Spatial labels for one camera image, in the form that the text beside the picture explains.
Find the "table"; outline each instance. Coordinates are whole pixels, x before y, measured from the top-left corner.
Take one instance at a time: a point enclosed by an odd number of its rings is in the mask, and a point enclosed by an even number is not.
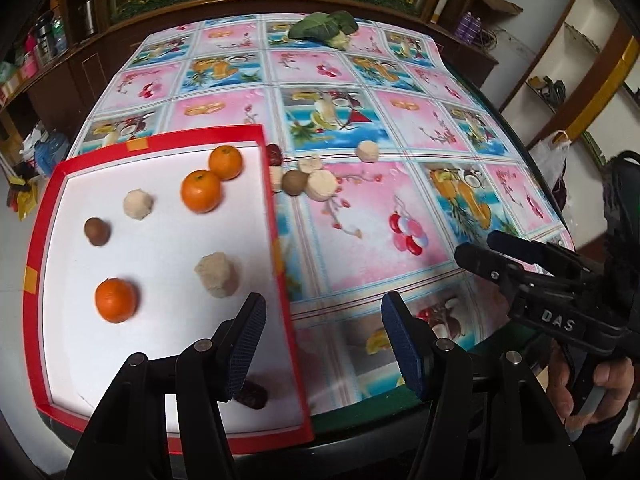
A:
[[[262,124],[285,169],[320,155],[338,178],[332,199],[274,200],[322,433],[416,403],[382,328],[384,292],[398,290],[438,335],[471,349],[504,325],[506,305],[455,264],[455,247],[484,243],[494,229],[573,245],[513,132],[449,72],[431,38],[358,20],[340,52],[289,40],[303,16],[233,16],[151,34],[113,77],[69,157],[225,124]],[[380,147],[375,164],[354,154],[366,139]],[[364,418],[336,411],[367,400],[377,408]]]

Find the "brown round fruit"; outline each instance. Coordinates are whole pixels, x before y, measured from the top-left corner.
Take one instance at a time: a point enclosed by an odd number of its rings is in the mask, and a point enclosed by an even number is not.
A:
[[[277,144],[267,144],[267,157],[270,166],[282,166],[282,152]]]
[[[194,213],[206,213],[222,201],[222,184],[212,171],[192,171],[182,181],[180,197]]]
[[[309,174],[300,170],[289,170],[282,177],[282,190],[291,196],[298,196],[306,187]]]
[[[92,217],[84,223],[84,234],[89,238],[91,245],[103,246],[109,241],[111,227],[104,220]]]
[[[242,155],[233,146],[218,146],[209,155],[209,169],[220,180],[231,180],[242,173]]]
[[[134,286],[126,280],[109,278],[95,289],[95,306],[109,323],[122,323],[134,315],[138,295]]]

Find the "yellow tape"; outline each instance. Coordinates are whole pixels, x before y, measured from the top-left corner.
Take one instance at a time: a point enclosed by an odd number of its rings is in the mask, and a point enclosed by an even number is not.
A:
[[[24,290],[31,294],[38,290],[38,271],[30,266],[24,268]]]
[[[142,137],[141,139],[131,139],[125,142],[125,144],[130,152],[146,150],[149,147],[149,141],[146,137]]]
[[[282,252],[280,251],[280,242],[276,238],[272,244],[273,253],[273,267],[275,268],[276,275],[279,276],[284,272],[284,262],[282,261]]]

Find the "metal screw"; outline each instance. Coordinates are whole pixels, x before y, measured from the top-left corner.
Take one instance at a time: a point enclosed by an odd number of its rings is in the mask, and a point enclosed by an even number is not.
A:
[[[127,364],[129,366],[138,366],[141,365],[144,360],[145,355],[143,353],[137,352],[129,356],[129,359],[127,359]]]
[[[522,356],[517,353],[515,350],[509,350],[505,355],[507,358],[507,361],[510,362],[511,364],[517,365],[520,364],[520,362],[522,362]]]
[[[438,339],[436,341],[436,346],[440,349],[443,350],[445,352],[448,352],[450,350],[453,350],[453,347],[455,346],[453,341],[451,339],[447,339],[446,337],[441,337],[440,339]]]
[[[206,352],[213,346],[211,339],[198,339],[193,347],[196,349],[196,352]]]

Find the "green leaf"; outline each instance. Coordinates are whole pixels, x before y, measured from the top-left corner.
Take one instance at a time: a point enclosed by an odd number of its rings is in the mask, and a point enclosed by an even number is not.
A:
[[[309,37],[314,38],[318,41],[322,41],[323,43],[337,36],[339,32],[340,27],[331,18],[328,18],[326,22],[318,25],[317,27],[311,27],[306,30],[306,33],[309,35]]]
[[[345,34],[353,34],[358,30],[358,23],[346,10],[336,10],[329,14],[329,17],[335,20],[340,30]]]
[[[327,41],[340,31],[340,27],[329,19],[326,12],[314,12],[295,23],[289,29],[290,40],[302,40],[303,38],[314,38],[319,41]]]

